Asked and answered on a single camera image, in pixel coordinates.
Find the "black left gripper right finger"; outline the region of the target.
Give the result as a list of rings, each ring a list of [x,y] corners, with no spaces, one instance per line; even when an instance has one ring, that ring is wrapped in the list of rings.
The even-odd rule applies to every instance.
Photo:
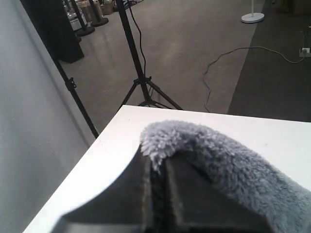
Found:
[[[172,233],[267,233],[265,218],[226,198],[181,155],[166,159]]]

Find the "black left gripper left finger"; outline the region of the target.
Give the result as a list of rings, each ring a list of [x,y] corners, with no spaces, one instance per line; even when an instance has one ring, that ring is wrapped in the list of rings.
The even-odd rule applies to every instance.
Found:
[[[150,161],[137,151],[122,174],[102,193],[63,215],[61,233],[150,233]]]

